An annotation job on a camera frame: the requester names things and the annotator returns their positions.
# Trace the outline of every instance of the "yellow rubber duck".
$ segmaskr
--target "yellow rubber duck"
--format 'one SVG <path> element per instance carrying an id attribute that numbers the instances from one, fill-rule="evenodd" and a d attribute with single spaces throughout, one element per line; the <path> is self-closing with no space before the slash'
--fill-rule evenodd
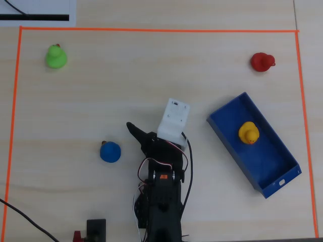
<path id="1" fill-rule="evenodd" d="M 252 145 L 259 138 L 259 130 L 253 122 L 245 122 L 239 129 L 239 137 L 243 143 Z"/>

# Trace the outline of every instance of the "rubber duck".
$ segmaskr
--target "rubber duck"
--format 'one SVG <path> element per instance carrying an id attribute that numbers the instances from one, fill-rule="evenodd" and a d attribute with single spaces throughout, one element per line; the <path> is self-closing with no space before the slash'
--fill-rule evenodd
<path id="1" fill-rule="evenodd" d="M 59 44 L 51 45 L 46 55 L 46 63 L 50 68 L 58 69 L 65 66 L 67 62 L 66 53 Z"/>
<path id="2" fill-rule="evenodd" d="M 102 141 L 100 148 L 100 157 L 108 163 L 115 163 L 120 159 L 121 148 L 118 144 L 112 141 Z"/>
<path id="3" fill-rule="evenodd" d="M 239 129 L 239 138 L 243 143 L 252 145 L 259 138 L 259 130 L 253 122 L 245 122 Z"/>
<path id="4" fill-rule="evenodd" d="M 272 55 L 262 52 L 254 54 L 250 63 L 255 71 L 258 72 L 268 71 L 270 67 L 274 67 L 276 65 L 275 58 Z"/>

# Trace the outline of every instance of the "white wire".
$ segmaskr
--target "white wire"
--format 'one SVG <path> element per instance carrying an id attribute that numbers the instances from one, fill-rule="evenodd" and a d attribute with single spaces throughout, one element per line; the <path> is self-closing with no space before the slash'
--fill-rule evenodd
<path id="1" fill-rule="evenodd" d="M 184 153 L 184 151 L 182 151 L 180 148 L 178 148 L 176 145 L 174 145 L 173 143 L 171 143 L 171 142 L 169 142 L 169 141 L 167 141 L 166 140 L 166 142 L 168 143 L 168 144 L 170 144 L 170 145 L 172 145 L 174 148 L 176 148 L 177 150 L 179 150 L 184 156 L 185 156 L 185 158 L 186 158 L 186 167 L 185 167 L 185 169 L 184 169 L 184 171 L 186 171 L 186 169 L 187 169 L 187 167 L 188 167 L 188 158 L 187 158 L 187 156 L 186 156 L 186 154 Z"/>
<path id="2" fill-rule="evenodd" d="M 140 235 L 140 230 L 139 230 L 139 225 L 138 225 L 138 220 L 137 220 L 137 216 L 136 216 L 136 212 L 135 212 L 135 197 L 136 197 L 136 195 L 137 195 L 137 192 L 138 192 L 138 190 L 140 190 L 140 188 L 142 187 L 142 186 L 144 186 L 145 184 L 142 184 L 142 185 L 140 185 L 138 188 L 137 188 L 137 190 L 136 190 L 136 192 L 135 192 L 135 195 L 133 195 L 133 200 L 132 200 L 132 205 L 133 205 L 133 214 L 135 215 L 135 221 L 136 221 L 136 225 L 137 225 L 137 229 L 138 229 L 138 235 L 139 235 L 139 238 L 140 238 L 140 241 L 142 242 L 142 239 L 141 239 L 141 235 Z"/>
<path id="3" fill-rule="evenodd" d="M 145 163 L 147 160 L 153 160 L 153 161 L 155 161 L 155 162 L 157 162 L 158 164 L 161 164 L 161 165 L 168 165 L 168 166 L 171 168 L 171 170 L 173 169 L 173 166 L 172 166 L 171 164 L 163 163 L 163 162 L 157 161 L 157 160 L 155 160 L 154 158 L 146 158 L 146 159 L 144 159 L 144 160 L 143 160 L 143 162 L 141 163 L 141 165 L 140 165 L 140 167 L 139 167 L 139 171 L 138 171 L 138 176 L 139 176 L 139 177 L 140 177 L 140 171 L 141 171 L 141 169 L 142 169 L 142 167 L 143 167 L 144 163 Z"/>

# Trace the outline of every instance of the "black cable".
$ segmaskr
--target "black cable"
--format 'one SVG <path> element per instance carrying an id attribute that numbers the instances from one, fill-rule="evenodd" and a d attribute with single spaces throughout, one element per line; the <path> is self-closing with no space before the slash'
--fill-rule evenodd
<path id="1" fill-rule="evenodd" d="M 187 203 L 188 196 L 190 195 L 191 188 L 192 188 L 192 183 L 193 183 L 193 155 L 192 155 L 192 147 L 191 147 L 191 144 L 190 144 L 189 140 L 186 138 L 186 135 L 185 135 L 184 133 L 182 133 L 182 136 L 184 137 L 184 139 L 186 139 L 186 140 L 187 140 L 188 148 L 189 148 L 189 150 L 190 150 L 190 159 L 191 159 L 191 179 L 190 179 L 190 185 L 188 186 L 188 190 L 187 190 L 186 198 L 185 198 L 185 201 L 184 201 L 184 203 L 183 203 L 183 207 L 182 207 L 182 211 L 181 211 L 181 218 L 182 218 L 182 215 L 183 215 L 183 212 L 184 212 L 184 209 L 185 209 L 186 203 Z"/>
<path id="2" fill-rule="evenodd" d="M 21 11 L 20 9 L 16 8 L 15 6 L 13 6 L 8 0 L 5 0 L 6 3 L 8 3 L 10 5 L 10 7 L 12 7 L 14 10 L 18 11 L 19 13 L 21 13 L 22 15 L 28 16 L 28 14 L 24 13 L 23 11 Z"/>
<path id="3" fill-rule="evenodd" d="M 26 214 L 24 214 L 23 212 L 21 212 L 18 208 L 15 208 L 14 206 L 12 206 L 11 204 L 5 202 L 1 198 L 0 198 L 0 202 L 2 202 L 3 204 L 7 205 L 11 209 L 15 210 L 17 213 L 19 213 L 21 216 L 23 216 L 25 219 L 27 219 L 28 222 L 30 222 L 32 225 L 34 225 L 36 228 L 38 228 L 40 231 L 42 231 L 44 234 L 46 234 L 48 237 L 50 237 L 53 241 L 59 242 L 58 239 L 56 239 L 49 232 L 47 232 L 45 229 L 43 229 L 42 227 L 40 227 L 39 225 L 37 225 L 34 221 L 32 221 Z"/>

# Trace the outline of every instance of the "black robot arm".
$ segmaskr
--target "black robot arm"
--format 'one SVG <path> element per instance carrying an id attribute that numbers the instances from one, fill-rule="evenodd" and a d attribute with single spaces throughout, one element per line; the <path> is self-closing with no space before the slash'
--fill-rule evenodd
<path id="1" fill-rule="evenodd" d="M 135 202 L 139 228 L 146 228 L 144 242 L 182 242 L 182 153 L 167 141 L 159 139 L 156 133 L 147 134 L 132 123 L 127 123 L 127 127 L 149 160 L 148 179 L 144 181 L 143 190 Z"/>

